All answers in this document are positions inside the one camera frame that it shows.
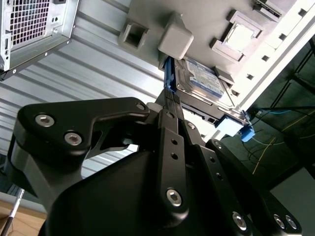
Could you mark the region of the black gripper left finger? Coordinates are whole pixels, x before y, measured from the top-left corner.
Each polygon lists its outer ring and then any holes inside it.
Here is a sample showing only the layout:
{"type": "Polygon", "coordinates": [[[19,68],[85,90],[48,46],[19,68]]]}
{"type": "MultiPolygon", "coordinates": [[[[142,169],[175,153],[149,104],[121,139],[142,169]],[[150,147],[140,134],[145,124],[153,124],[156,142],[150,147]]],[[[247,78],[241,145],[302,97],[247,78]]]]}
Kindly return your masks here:
{"type": "Polygon", "coordinates": [[[71,186],[147,151],[157,158],[157,192],[167,222],[181,222],[189,204],[173,95],[163,90],[150,107],[133,97],[27,105],[14,127],[13,165],[50,212],[71,186]]]}

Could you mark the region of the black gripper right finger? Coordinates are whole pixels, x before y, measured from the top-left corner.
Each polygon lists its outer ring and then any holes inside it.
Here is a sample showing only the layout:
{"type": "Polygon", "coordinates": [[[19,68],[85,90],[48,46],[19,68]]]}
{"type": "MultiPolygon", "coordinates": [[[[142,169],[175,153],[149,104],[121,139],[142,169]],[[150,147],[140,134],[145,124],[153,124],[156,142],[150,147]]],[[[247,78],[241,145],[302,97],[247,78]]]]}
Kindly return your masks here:
{"type": "Polygon", "coordinates": [[[189,157],[209,184],[214,199],[216,236],[300,236],[297,219],[249,172],[220,141],[205,143],[193,124],[184,120],[181,101],[173,95],[189,157]]]}

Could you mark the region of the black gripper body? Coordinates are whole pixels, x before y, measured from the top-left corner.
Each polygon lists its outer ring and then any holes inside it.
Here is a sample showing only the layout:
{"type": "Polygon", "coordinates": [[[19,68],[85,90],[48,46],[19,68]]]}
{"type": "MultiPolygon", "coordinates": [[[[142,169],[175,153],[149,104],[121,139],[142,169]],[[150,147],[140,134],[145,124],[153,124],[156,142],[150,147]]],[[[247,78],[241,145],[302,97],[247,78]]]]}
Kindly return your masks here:
{"type": "Polygon", "coordinates": [[[157,191],[158,161],[132,154],[65,190],[45,222],[48,236],[230,236],[233,234],[201,175],[186,166],[189,214],[165,227],[157,191]]]}

